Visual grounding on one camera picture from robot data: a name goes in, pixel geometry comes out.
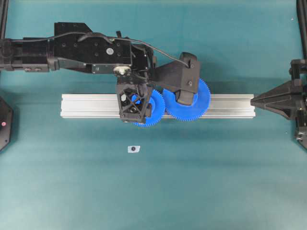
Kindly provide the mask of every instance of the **bolt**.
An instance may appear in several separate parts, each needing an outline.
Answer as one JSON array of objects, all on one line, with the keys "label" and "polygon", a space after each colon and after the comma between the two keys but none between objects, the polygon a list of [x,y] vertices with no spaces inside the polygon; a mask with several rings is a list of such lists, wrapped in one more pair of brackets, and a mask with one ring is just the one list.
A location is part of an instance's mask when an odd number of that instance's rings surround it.
[{"label": "bolt", "polygon": [[114,50],[112,48],[108,48],[108,49],[106,49],[106,53],[109,54],[109,55],[112,55],[112,54],[114,54]]}]

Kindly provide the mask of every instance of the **black bracket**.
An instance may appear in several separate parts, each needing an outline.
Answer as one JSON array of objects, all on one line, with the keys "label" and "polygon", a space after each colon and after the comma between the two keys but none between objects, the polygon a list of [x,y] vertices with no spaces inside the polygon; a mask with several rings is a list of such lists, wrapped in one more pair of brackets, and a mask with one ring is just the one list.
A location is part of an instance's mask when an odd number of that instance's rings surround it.
[{"label": "black bracket", "polygon": [[255,98],[251,105],[295,120],[296,140],[307,149],[307,85],[303,86],[301,74],[307,74],[307,1],[297,0],[299,22],[304,59],[291,61],[291,80]]}]

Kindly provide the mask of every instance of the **black cable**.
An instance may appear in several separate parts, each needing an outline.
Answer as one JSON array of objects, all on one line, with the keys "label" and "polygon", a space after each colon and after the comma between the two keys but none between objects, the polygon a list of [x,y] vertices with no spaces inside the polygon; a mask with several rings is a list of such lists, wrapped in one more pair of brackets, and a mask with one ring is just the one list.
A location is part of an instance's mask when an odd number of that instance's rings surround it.
[{"label": "black cable", "polygon": [[85,35],[87,33],[85,32],[67,32],[67,33],[63,33],[63,34],[59,34],[56,36],[52,36],[52,37],[45,37],[45,38],[34,38],[34,39],[26,39],[26,40],[12,40],[12,42],[42,42],[42,41],[47,41],[47,40],[51,40],[51,39],[55,39],[55,38],[59,38],[59,37],[64,37],[67,35]]},{"label": "black cable", "polygon": [[[46,37],[46,38],[35,38],[35,39],[26,39],[26,40],[12,40],[12,42],[41,42],[41,41],[47,41],[47,40],[50,40],[50,39],[55,39],[55,38],[59,38],[59,37],[64,37],[64,36],[67,36],[67,35],[85,35],[85,34],[88,34],[88,33],[85,33],[85,32],[67,32],[67,33],[63,33],[63,34],[59,34],[59,35],[56,35],[56,36],[52,36],[52,37]],[[189,65],[187,63],[185,63],[184,61],[180,60],[180,59],[177,59],[175,57],[172,57],[170,56],[168,53],[146,43],[146,42],[143,42],[141,40],[136,40],[136,39],[130,39],[130,38],[123,38],[123,37],[107,37],[108,39],[114,39],[114,40],[122,40],[122,41],[128,41],[128,42],[136,42],[136,43],[140,43],[140,44],[143,44],[161,54],[163,54],[164,56],[168,57],[169,59],[172,59],[174,61],[178,61],[180,63],[182,63],[183,65],[185,65],[187,68],[189,68]]]}]

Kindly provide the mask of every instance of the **teal mat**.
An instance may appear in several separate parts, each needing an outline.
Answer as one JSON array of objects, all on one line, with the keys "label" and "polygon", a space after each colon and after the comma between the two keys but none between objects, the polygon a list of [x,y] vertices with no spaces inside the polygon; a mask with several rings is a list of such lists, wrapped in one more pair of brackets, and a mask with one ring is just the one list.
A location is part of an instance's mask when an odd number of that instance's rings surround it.
[{"label": "teal mat", "polygon": [[[191,52],[213,93],[266,92],[302,57],[295,0],[12,0],[6,36],[51,36],[54,22]],[[307,151],[281,116],[144,129],[60,117],[62,93],[115,93],[112,75],[2,72],[0,89],[15,111],[1,230],[306,229]]]}]

